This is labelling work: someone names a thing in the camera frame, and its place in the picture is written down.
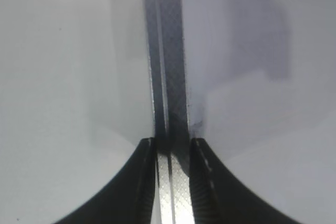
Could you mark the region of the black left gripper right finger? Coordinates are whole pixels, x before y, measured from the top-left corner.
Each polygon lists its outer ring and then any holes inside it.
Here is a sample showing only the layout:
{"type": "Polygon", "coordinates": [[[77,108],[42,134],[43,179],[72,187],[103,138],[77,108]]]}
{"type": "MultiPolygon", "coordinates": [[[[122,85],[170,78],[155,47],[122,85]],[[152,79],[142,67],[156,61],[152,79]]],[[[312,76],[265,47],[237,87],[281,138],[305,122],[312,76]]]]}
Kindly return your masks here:
{"type": "Polygon", "coordinates": [[[288,222],[244,186],[202,138],[190,145],[190,191],[195,223],[288,222]]]}

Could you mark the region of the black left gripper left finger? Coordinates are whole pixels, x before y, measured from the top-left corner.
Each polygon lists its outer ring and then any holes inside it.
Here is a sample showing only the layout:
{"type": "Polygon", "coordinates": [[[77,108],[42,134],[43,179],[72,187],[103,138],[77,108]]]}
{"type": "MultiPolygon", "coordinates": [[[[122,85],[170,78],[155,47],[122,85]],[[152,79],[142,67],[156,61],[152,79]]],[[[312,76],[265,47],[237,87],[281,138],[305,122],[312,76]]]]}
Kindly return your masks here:
{"type": "Polygon", "coordinates": [[[150,223],[155,196],[155,139],[142,139],[122,169],[58,223],[150,223]]]}

